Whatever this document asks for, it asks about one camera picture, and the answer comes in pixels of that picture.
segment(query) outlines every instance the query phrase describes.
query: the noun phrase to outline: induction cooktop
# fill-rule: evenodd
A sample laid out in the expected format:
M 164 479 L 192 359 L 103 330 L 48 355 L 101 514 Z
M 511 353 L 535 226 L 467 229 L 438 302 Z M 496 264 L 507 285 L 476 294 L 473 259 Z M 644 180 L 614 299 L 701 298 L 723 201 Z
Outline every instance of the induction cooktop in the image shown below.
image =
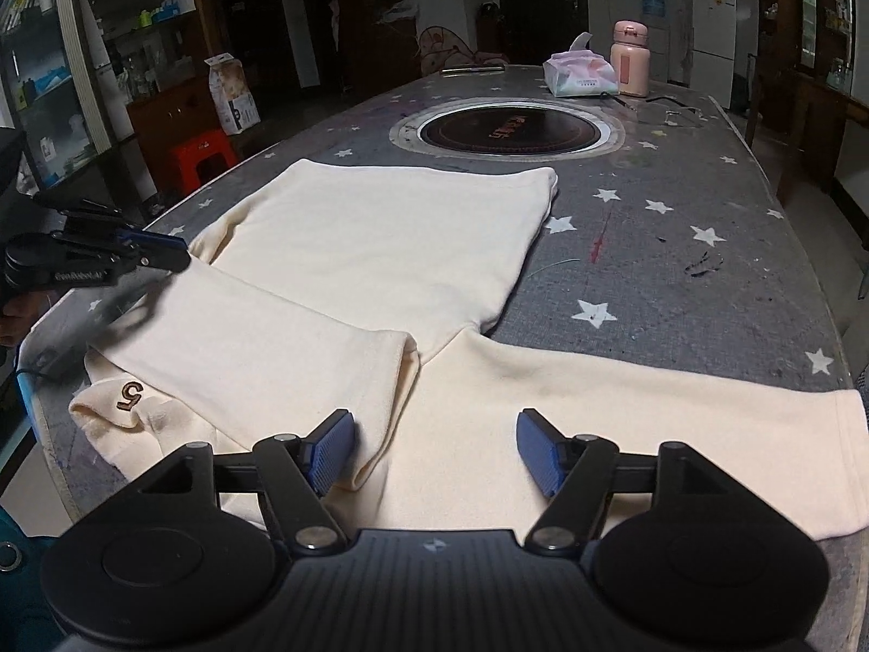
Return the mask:
M 408 151 L 461 158 L 547 161 L 597 156 L 624 142 L 598 108 L 539 99 L 464 99 L 405 118 L 390 139 Z

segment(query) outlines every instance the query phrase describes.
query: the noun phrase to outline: teal clothing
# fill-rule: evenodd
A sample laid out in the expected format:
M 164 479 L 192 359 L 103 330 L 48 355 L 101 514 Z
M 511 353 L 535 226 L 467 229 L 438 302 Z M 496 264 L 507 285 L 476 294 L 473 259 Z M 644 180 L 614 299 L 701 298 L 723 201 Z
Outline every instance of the teal clothing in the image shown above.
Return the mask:
M 0 507 L 0 652 L 49 652 L 62 640 L 39 586 L 51 537 L 24 536 Z

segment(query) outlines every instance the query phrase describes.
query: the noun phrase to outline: paint stain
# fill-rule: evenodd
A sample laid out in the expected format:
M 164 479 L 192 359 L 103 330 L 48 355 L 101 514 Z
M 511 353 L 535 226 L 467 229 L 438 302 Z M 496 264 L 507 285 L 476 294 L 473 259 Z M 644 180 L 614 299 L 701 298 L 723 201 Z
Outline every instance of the paint stain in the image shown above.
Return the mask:
M 644 154 L 631 153 L 614 161 L 613 166 L 617 169 L 646 169 L 652 166 L 652 162 Z
M 709 253 L 703 253 L 703 257 L 698 261 L 685 267 L 685 274 L 694 279 L 699 279 L 705 277 L 707 274 L 718 272 L 718 270 L 724 265 L 724 260 L 721 257 L 719 257 L 717 265 L 709 265 L 709 259 Z
M 601 256 L 601 248 L 603 248 L 603 236 L 607 234 L 607 226 L 609 225 L 609 217 L 613 214 L 613 211 L 609 211 L 607 213 L 607 219 L 603 222 L 603 229 L 601 231 L 601 235 L 597 236 L 597 240 L 592 244 L 592 254 L 589 257 L 589 260 L 593 265 L 597 264 L 598 258 Z

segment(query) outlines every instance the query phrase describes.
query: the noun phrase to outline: bottle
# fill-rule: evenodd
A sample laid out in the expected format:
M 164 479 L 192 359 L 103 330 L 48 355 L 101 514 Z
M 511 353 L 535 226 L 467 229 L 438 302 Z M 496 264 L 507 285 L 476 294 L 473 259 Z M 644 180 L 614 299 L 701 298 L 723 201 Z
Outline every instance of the bottle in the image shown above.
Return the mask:
M 830 73 L 827 73 L 827 85 L 832 89 L 841 90 L 845 87 L 845 62 L 841 59 L 833 59 Z
M 610 63 L 619 82 L 619 93 L 645 98 L 649 95 L 649 30 L 636 21 L 616 22 Z
M 135 52 L 127 57 L 124 67 L 129 73 L 129 86 L 133 93 L 133 98 L 142 99 L 149 97 L 148 82 L 145 80 L 145 73 L 142 70 L 142 65 L 136 58 Z

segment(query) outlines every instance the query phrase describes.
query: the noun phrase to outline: chair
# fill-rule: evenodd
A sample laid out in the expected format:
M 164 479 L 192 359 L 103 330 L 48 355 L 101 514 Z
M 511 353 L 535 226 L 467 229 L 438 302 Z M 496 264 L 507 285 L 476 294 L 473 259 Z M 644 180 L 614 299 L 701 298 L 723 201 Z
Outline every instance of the chair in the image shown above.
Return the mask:
M 181 193 L 185 196 L 238 163 L 229 137 L 219 129 L 209 130 L 172 147 L 172 156 L 181 177 Z

